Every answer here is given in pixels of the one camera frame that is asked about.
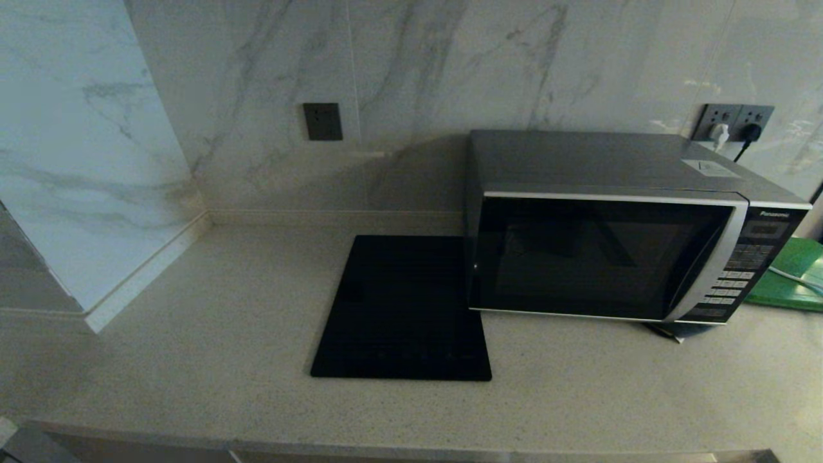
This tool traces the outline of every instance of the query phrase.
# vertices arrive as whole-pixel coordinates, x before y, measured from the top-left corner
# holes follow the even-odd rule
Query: green folder
[[[806,238],[790,238],[772,267],[809,283],[823,285],[823,245]],[[823,292],[818,292],[774,272],[766,272],[746,296],[746,302],[823,312]]]

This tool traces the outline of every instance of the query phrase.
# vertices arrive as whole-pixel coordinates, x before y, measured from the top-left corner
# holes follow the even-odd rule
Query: label sticker
[[[707,177],[737,177],[738,179],[740,178],[738,174],[735,174],[734,172],[719,165],[717,162],[714,161],[702,161],[697,159],[681,159],[681,161],[685,162],[692,169],[698,171],[699,173]]]

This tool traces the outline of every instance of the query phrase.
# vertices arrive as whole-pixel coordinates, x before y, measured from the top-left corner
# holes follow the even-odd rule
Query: silver microwave frame
[[[718,278],[732,256],[734,246],[740,238],[743,224],[746,221],[746,213],[749,208],[749,201],[740,194],[723,191],[700,191],[681,189],[644,189],[608,186],[587,186],[587,185],[504,185],[491,184],[488,190],[483,191],[483,198],[511,198],[511,199],[577,199],[591,201],[619,201],[635,203],[672,203],[672,204],[700,204],[709,206],[731,207],[732,213],[726,222],[726,226],[720,237],[711,250],[709,258],[706,260],[702,270],[698,274],[691,287],[686,291],[683,298],[662,320],[663,322],[673,322],[682,318],[693,309],[700,299],[711,289],[712,284]],[[482,214],[482,205],[477,211],[477,218]],[[478,311],[506,311],[517,312],[505,309],[490,309],[484,307],[469,307]],[[541,313],[545,315],[577,316],[583,315],[560,314],[551,312],[524,312]],[[587,316],[591,318],[605,318],[611,320],[635,320],[625,317],[609,316]],[[637,321],[656,321],[636,319]]]

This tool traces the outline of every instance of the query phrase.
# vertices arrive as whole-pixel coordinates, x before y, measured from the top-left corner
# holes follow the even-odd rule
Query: kitchen counter
[[[483,313],[491,382],[310,377],[354,235],[446,232],[215,226],[100,336],[5,334],[0,414],[172,440],[821,461],[818,314],[744,306],[676,344]]]

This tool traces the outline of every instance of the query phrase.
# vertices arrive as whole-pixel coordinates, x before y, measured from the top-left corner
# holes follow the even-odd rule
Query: white cable
[[[798,278],[798,277],[796,277],[792,274],[787,274],[783,270],[778,270],[775,267],[769,267],[769,270],[772,271],[772,272],[775,272],[776,274],[780,275],[781,277],[788,278],[788,279],[796,281],[796,282],[798,282],[798,283],[800,283],[804,286],[808,286],[811,289],[815,289],[819,292],[823,292],[823,286],[821,286],[819,284],[808,282],[808,281],[806,281],[802,278]]]
[[[728,124],[715,124],[709,132],[709,138],[714,140],[714,152],[720,152],[728,140]]]

